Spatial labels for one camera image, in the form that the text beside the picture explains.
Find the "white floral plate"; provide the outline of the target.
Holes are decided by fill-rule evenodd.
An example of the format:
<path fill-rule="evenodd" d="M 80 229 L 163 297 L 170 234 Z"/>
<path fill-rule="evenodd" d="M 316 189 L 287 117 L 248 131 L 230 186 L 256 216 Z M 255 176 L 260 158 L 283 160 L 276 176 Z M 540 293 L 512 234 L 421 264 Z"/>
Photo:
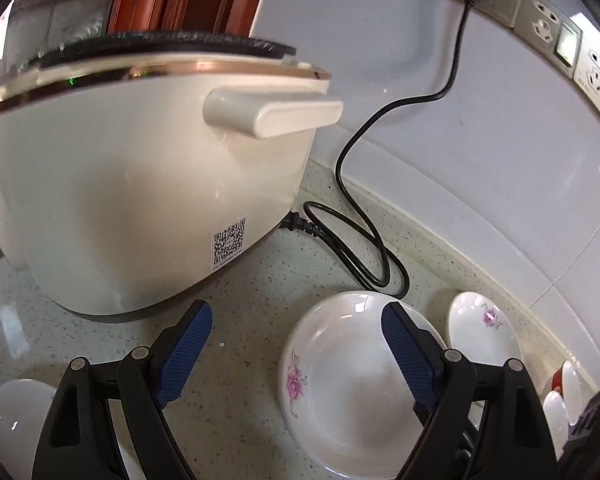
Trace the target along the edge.
<path fill-rule="evenodd" d="M 285 425 L 302 452 L 338 477 L 393 479 L 422 423 L 381 331 L 391 297 L 340 292 L 309 308 L 278 372 Z"/>

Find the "white bowl beside red bowl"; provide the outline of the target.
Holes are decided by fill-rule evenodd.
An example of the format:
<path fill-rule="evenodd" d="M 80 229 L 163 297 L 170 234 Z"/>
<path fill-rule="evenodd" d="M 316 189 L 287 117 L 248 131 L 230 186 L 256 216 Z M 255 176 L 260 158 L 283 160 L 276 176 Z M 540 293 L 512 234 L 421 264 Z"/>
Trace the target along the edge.
<path fill-rule="evenodd" d="M 542 405 L 556 458 L 559 460 L 569 438 L 569 418 L 562 396 L 555 390 L 547 393 Z"/>

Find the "white bowl at left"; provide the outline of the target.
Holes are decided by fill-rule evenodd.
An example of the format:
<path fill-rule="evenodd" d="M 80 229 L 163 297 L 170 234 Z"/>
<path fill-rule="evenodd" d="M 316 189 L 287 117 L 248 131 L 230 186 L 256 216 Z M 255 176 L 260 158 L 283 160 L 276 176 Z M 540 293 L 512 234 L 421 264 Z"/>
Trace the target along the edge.
<path fill-rule="evenodd" d="M 0 387 L 0 461 L 15 479 L 31 479 L 34 456 L 56 390 L 33 379 Z"/>

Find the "small white floral dish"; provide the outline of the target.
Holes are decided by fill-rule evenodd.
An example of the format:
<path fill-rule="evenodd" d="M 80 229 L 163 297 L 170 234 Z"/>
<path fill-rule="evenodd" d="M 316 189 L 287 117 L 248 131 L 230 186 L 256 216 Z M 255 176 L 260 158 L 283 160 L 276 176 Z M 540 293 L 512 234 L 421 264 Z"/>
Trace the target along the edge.
<path fill-rule="evenodd" d="M 472 362 L 501 366 L 510 358 L 522 360 L 512 323 L 478 292 L 461 292 L 453 299 L 446 333 L 448 345 Z"/>

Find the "cream white electric cooker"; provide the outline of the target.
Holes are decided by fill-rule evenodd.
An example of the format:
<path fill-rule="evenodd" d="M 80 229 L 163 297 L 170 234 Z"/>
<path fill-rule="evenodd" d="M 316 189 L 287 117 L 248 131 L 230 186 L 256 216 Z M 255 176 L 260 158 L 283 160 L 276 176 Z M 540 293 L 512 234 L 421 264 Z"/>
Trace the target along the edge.
<path fill-rule="evenodd" d="M 343 105 L 293 47 L 119 32 L 0 77 L 0 251 L 53 302 L 125 315 L 240 257 L 294 206 Z"/>

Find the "grey wall socket panel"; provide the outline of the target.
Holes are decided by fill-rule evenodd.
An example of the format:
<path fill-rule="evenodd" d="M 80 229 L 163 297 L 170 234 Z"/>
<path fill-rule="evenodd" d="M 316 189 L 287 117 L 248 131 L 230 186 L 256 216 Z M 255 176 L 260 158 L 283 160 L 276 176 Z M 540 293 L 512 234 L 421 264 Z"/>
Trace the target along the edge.
<path fill-rule="evenodd" d="M 508 28 L 559 73 L 573 78 L 582 32 L 550 0 L 479 0 L 475 9 Z"/>

